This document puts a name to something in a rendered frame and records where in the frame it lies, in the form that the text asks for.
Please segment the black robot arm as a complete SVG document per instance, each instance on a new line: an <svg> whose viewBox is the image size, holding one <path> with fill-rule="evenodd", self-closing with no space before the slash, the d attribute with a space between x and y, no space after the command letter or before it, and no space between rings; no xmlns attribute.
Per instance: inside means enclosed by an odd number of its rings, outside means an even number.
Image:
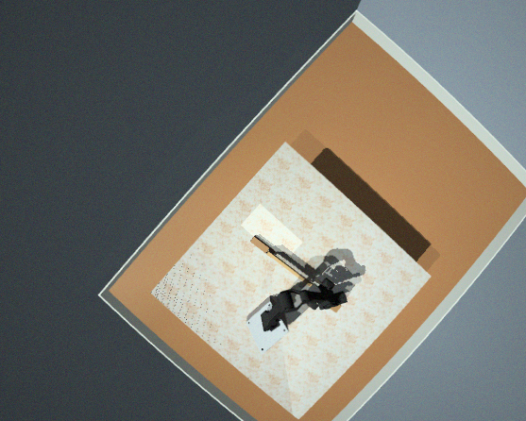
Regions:
<svg viewBox="0 0 526 421"><path fill-rule="evenodd" d="M295 307L291 293L300 295L301 303L297 307ZM278 317L283 312L296 311L304 304L318 303L320 310L328 310L347 302L347 296L343 291L334 294L331 290L322 290L314 283L308 290L288 289L281 291L277 296L277 304L271 311L264 311L261 314L263 331L278 328L280 326Z"/></svg>

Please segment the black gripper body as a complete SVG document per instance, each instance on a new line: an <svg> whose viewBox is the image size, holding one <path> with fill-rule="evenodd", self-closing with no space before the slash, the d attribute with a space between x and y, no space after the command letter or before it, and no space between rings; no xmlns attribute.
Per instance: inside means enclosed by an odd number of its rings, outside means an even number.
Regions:
<svg viewBox="0 0 526 421"><path fill-rule="evenodd" d="M322 281L322 284L325 285L324 286L320 286L319 288L321 288L322 290L327 290L327 289L330 289L332 290L332 288L335 286L334 283L332 283L329 279L327 278L324 278L324 280ZM316 310L317 307L318 307L318 304L317 303L308 303L307 304L310 308L312 308L313 310Z"/></svg>

